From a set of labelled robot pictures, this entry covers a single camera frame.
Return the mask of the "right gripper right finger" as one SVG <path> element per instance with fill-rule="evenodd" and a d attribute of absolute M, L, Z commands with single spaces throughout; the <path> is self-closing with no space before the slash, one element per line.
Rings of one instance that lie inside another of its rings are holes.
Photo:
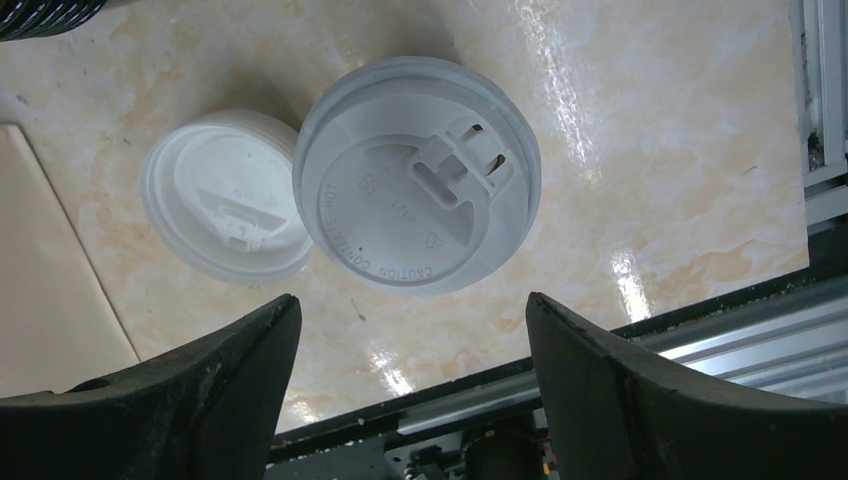
<path fill-rule="evenodd" d="M 847 409 L 741 386 L 606 331 L 542 293 L 531 357 L 564 479 L 843 479 Z"/>

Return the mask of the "checkered paper takeout bag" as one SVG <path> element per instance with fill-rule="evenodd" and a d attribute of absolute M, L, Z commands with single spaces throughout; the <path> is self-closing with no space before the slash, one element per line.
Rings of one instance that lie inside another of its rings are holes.
<path fill-rule="evenodd" d="M 65 392 L 138 362 L 24 133 L 2 125 L 2 397 Z"/>

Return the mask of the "stack of black cups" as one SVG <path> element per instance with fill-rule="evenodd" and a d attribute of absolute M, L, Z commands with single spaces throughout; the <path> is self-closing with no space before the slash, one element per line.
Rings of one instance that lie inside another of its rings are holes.
<path fill-rule="evenodd" d="M 66 33 L 92 19 L 105 0 L 1 0 L 1 41 Z"/>

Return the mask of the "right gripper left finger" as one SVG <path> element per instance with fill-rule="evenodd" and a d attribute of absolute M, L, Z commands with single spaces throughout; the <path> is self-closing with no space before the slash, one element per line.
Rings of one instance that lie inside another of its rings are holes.
<path fill-rule="evenodd" d="M 276 298 L 232 324 L 73 389 L 1 402 L 5 479 L 260 479 L 302 327 Z"/>

